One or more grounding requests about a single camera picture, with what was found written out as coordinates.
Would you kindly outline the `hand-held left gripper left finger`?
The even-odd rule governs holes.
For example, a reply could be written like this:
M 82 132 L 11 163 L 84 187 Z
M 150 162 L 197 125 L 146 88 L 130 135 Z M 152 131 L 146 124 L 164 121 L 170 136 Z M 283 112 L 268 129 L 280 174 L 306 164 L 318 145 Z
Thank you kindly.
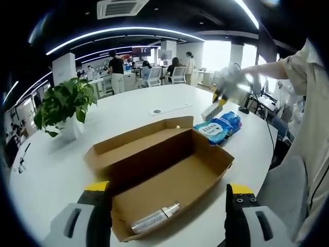
M 69 203 L 51 222 L 51 246 L 110 246 L 109 181 L 88 185 L 77 203 Z

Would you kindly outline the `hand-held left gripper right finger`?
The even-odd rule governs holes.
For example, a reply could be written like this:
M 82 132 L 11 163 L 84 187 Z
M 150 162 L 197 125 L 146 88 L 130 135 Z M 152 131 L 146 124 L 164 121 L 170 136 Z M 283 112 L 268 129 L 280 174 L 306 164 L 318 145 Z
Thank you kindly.
M 287 228 L 245 185 L 226 185 L 225 246 L 292 246 Z

